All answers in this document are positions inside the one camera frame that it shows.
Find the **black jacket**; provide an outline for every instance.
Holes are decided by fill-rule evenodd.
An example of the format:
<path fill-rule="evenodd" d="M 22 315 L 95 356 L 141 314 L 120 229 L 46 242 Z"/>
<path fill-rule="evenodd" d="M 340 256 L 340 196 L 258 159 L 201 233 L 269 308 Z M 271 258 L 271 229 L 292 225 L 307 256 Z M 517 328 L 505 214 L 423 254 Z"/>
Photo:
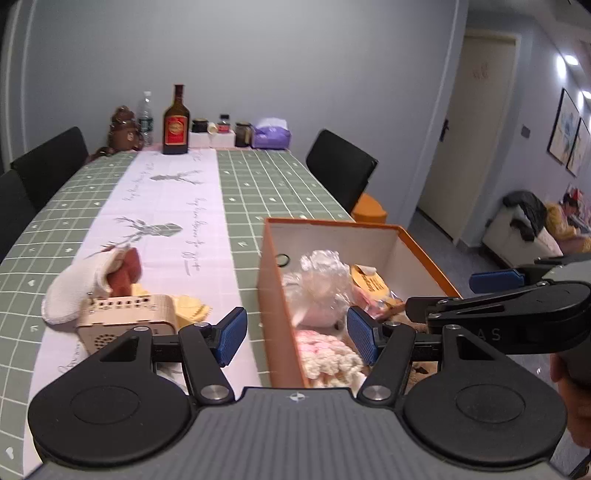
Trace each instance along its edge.
<path fill-rule="evenodd" d="M 511 226 L 519 229 L 523 240 L 533 242 L 546 223 L 547 211 L 542 201 L 527 190 L 516 190 L 503 197 L 503 205 L 506 207 L 521 207 L 531 226 L 518 219 L 513 219 Z"/>

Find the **wall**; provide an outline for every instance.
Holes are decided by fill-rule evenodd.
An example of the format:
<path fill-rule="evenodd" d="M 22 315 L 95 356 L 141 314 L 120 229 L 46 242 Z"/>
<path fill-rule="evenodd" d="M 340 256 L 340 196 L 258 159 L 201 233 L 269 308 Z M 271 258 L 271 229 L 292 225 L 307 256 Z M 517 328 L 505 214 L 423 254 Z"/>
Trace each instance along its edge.
<path fill-rule="evenodd" d="M 158 139 L 173 83 L 185 83 L 192 116 L 286 118 L 301 160 L 322 128 L 370 153 L 369 192 L 390 221 L 409 219 L 416 199 L 404 200 L 420 194 L 467 12 L 467 0 L 32 3 L 17 22 L 28 36 L 15 39 L 23 82 L 5 94 L 22 97 L 8 112 L 13 158 L 72 125 L 96 149 L 115 107 L 136 109 L 143 90 Z"/>
<path fill-rule="evenodd" d="M 569 183 L 573 183 L 591 194 L 591 168 L 587 163 L 578 177 L 574 177 L 546 151 L 562 88 L 566 88 L 575 105 L 580 88 L 568 69 L 564 78 L 558 74 L 558 50 L 536 21 L 519 15 L 469 12 L 467 26 L 509 31 L 521 37 L 510 112 L 491 173 L 462 235 L 464 243 L 476 246 L 480 244 L 486 221 L 495 215 L 507 193 L 525 189 L 542 201 L 557 201 Z M 591 110 L 586 102 L 581 113 L 589 126 Z M 521 136 L 522 125 L 531 130 L 529 138 Z"/>

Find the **dining table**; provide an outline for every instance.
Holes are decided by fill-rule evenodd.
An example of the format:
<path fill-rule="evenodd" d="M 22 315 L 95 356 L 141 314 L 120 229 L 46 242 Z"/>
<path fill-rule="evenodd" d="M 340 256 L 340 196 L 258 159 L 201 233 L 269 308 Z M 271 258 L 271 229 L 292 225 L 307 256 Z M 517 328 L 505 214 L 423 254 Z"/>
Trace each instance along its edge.
<path fill-rule="evenodd" d="M 223 371 L 237 398 L 246 386 L 270 386 L 256 289 L 268 217 L 351 220 L 289 151 L 152 148 L 84 165 L 0 264 L 0 478 L 40 464 L 27 407 L 87 357 L 75 325 L 43 320 L 47 289 L 106 246 L 136 247 L 142 287 L 199 299 L 210 323 L 243 306 L 247 337 Z M 159 374 L 184 387 L 180 367 Z"/>

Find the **picture frame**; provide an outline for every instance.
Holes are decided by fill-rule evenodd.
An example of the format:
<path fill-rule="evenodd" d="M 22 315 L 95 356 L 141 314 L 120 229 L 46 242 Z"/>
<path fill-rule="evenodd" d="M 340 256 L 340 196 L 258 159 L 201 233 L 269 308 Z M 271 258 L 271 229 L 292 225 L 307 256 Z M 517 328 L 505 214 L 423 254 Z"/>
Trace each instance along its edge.
<path fill-rule="evenodd" d="M 582 118 L 579 119 L 579 126 L 577 127 L 577 134 L 574 138 L 573 151 L 570 153 L 569 162 L 566 168 L 575 177 L 579 174 L 580 168 L 586 161 L 585 154 L 589 147 L 589 141 L 591 140 L 591 134 L 589 129 Z"/>
<path fill-rule="evenodd" d="M 563 88 L 547 149 L 548 153 L 562 165 L 566 165 L 569 161 L 577 134 L 579 118 L 579 111 L 569 93 Z"/>

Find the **door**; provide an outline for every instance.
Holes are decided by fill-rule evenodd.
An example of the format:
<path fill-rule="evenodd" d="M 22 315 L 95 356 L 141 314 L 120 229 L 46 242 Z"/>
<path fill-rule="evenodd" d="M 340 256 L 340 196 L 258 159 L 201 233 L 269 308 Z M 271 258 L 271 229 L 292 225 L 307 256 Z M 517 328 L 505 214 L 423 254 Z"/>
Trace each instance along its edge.
<path fill-rule="evenodd" d="M 512 83 L 515 41 L 465 36 L 447 122 L 419 208 L 457 241 L 493 159 Z"/>

